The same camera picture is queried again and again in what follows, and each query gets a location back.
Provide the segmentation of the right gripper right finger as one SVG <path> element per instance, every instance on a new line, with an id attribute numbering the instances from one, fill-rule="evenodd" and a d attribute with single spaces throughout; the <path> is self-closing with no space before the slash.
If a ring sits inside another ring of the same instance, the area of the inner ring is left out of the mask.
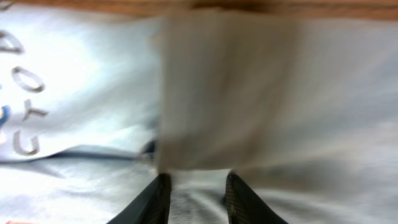
<path id="1" fill-rule="evenodd" d="M 225 205 L 229 224 L 287 224 L 234 172 L 226 178 Z"/>

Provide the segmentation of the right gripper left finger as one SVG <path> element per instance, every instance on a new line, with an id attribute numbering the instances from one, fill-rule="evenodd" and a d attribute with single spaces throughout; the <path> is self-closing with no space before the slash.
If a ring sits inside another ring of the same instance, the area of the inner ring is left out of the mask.
<path id="1" fill-rule="evenodd" d="M 159 174 L 107 224 L 168 224 L 171 191 L 170 175 Z"/>

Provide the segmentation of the light blue printed t-shirt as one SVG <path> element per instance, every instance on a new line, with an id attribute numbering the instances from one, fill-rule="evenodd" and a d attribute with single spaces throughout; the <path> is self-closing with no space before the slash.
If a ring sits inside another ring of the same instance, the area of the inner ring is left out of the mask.
<path id="1" fill-rule="evenodd" d="M 288 223 L 396 223 L 397 22 L 1 13 L 2 223 L 107 223 L 162 172 L 170 223 L 227 223 L 231 171 Z"/>

